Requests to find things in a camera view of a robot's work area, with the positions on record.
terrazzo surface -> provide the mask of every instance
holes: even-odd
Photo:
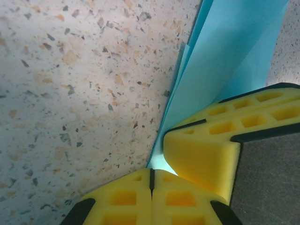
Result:
[[[145,167],[199,0],[0,3],[0,224],[59,224]],[[300,1],[267,84],[300,83]]]

black edge strip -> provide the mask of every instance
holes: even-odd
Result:
[[[250,132],[250,133],[235,135],[230,138],[231,142],[240,143],[240,153],[239,153],[238,164],[237,164],[237,167],[235,170],[231,200],[233,199],[233,196],[234,196],[235,181],[237,179],[237,171],[239,170],[240,159],[241,159],[241,156],[243,153],[244,143],[247,143],[250,141],[255,141],[255,140],[271,138],[271,137],[290,135],[290,134],[295,134],[295,133],[300,133],[300,123],[294,123],[294,124],[285,125],[285,126],[281,126],[281,127],[269,128],[266,130],[258,130],[258,131],[254,131],[254,132]]]
[[[211,201],[210,204],[222,225],[242,225],[240,219],[228,205],[219,201]]]
[[[154,190],[154,182],[155,182],[155,170],[150,169],[149,188],[150,188],[150,191],[151,191],[151,199],[152,199],[153,190]]]
[[[247,96],[247,95],[251,95],[251,94],[263,91],[263,90],[278,89],[278,88],[297,88],[297,89],[300,89],[300,85],[295,84],[295,83],[276,83],[276,84],[270,85],[268,87],[260,88],[260,89],[250,91],[250,92],[247,92],[247,93],[244,93],[244,94],[241,94],[241,95],[237,95],[237,96],[234,96],[234,97],[229,97],[229,98],[223,99],[223,100],[219,101],[219,103],[228,102],[228,101],[231,101],[231,100],[234,100],[234,99],[237,99],[237,98],[241,98],[241,97],[244,97],[244,96]]]
[[[60,225],[83,225],[95,202],[95,199],[88,198],[76,203]]]
[[[195,125],[199,125],[199,124],[203,124],[203,123],[206,123],[206,119],[203,119],[203,120],[198,120],[198,121],[195,121],[195,122],[192,122],[192,123],[188,123],[188,124],[184,124],[182,126],[179,126],[179,127],[174,127],[174,128],[171,128],[169,130],[166,131],[165,135],[171,131],[174,131],[174,130],[179,130],[179,129],[183,129],[183,128],[189,128],[189,127],[192,127],[192,126],[195,126]]]

yellow foam corner piece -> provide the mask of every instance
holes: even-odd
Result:
[[[96,200],[83,225],[150,225],[150,169],[141,169],[85,195]]]
[[[155,171],[153,225],[222,225],[210,202],[225,199],[163,170]]]
[[[207,121],[219,120],[237,114],[280,105],[297,99],[300,99],[300,89],[297,88],[291,87],[262,90],[233,100],[212,103],[201,111],[176,124],[174,127],[179,127],[203,119],[206,119]]]
[[[300,122],[300,100],[168,132],[164,157],[178,176],[230,202],[240,143],[231,137]]]

